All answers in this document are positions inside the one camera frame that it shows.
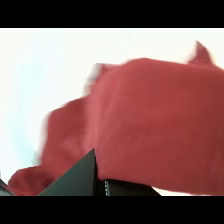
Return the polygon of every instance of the white background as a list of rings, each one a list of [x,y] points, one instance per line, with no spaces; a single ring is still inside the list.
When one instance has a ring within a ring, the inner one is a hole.
[[[36,163],[46,115],[83,95],[95,63],[186,63],[196,40],[224,68],[224,29],[0,29],[2,180]]]

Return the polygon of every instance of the red towel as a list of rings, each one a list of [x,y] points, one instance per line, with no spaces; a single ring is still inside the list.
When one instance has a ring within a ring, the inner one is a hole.
[[[224,195],[223,99],[224,72],[200,43],[188,64],[102,65],[89,95],[50,114],[41,164],[8,187],[37,195],[95,148],[102,180]]]

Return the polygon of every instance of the red garment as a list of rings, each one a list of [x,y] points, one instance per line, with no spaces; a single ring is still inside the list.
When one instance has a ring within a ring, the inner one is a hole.
[[[37,195],[95,148],[102,180],[224,195],[224,72],[197,46],[188,64],[102,65],[88,96],[50,114],[41,164],[9,189]]]

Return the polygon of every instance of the white wall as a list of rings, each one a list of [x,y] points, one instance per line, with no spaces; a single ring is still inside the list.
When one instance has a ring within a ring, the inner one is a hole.
[[[83,94],[95,63],[184,63],[195,40],[224,68],[224,29],[0,29],[0,170],[34,164],[46,114]]]

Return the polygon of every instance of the red fabric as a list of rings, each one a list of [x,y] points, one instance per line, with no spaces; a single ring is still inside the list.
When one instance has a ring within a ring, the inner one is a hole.
[[[38,167],[9,181],[37,195],[92,148],[100,179],[224,195],[224,72],[204,46],[188,64],[102,65],[90,94],[51,113]]]

